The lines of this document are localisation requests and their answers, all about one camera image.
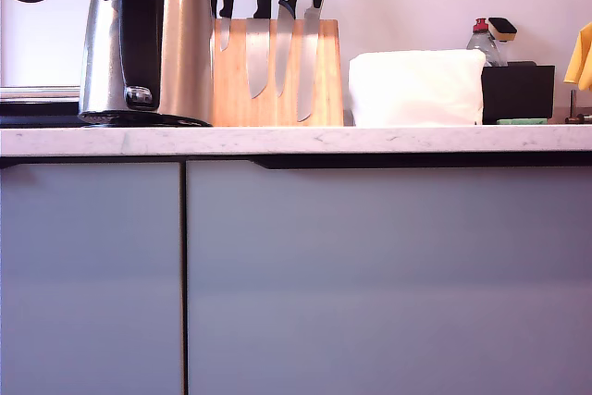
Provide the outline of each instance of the stainless steel kettle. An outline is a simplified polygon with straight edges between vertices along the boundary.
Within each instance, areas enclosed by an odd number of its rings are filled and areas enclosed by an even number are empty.
[[[80,87],[82,120],[115,125],[212,122],[210,0],[162,0],[157,14],[162,18],[160,79],[152,83],[159,88],[153,94],[145,85],[126,86],[124,81],[119,2],[91,0]]]

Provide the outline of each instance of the white paper towel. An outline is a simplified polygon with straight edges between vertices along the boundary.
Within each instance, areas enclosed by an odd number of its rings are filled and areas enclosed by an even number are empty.
[[[358,127],[474,125],[483,121],[479,50],[369,53],[350,63]]]

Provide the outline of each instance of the wooden knife block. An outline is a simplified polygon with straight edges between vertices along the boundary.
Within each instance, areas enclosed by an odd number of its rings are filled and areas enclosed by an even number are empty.
[[[286,84],[276,97],[276,21],[271,20],[267,86],[251,99],[247,81],[246,19],[233,19],[228,48],[220,51],[220,20],[216,21],[214,49],[215,127],[330,127],[343,126],[343,99],[336,20],[321,20],[316,51],[313,112],[304,122],[296,118],[302,20],[294,23]]]

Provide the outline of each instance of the electric kettle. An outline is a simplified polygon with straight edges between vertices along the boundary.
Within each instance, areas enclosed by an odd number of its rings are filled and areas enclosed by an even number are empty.
[[[91,0],[79,118],[122,126],[209,125],[214,88],[210,0],[154,0],[137,14],[146,15],[146,23],[155,15],[156,35],[149,27],[128,31],[119,14],[124,1],[134,0]],[[153,53],[155,67],[146,70],[145,59]],[[127,73],[142,84],[130,82]]]

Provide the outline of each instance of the kitchen counter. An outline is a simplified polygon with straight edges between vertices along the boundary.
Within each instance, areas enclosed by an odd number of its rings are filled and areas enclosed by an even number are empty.
[[[591,127],[0,138],[6,393],[592,393]]]
[[[524,159],[526,154],[540,158],[543,154],[565,156],[568,153],[576,156],[577,165],[582,163],[583,158],[590,157],[592,127],[548,125],[376,130],[348,127],[0,130],[0,160],[3,164],[122,156],[147,157],[152,160],[155,157],[171,156],[189,159],[242,157],[256,161],[261,156],[315,156],[318,159],[319,156],[338,154],[355,156],[359,161],[361,155],[373,155],[375,158],[380,155],[383,160],[405,155],[421,155],[423,159],[426,156],[440,155],[442,158],[444,154],[464,154],[463,159],[473,154],[479,154],[481,158],[486,154],[495,154],[505,159]]]

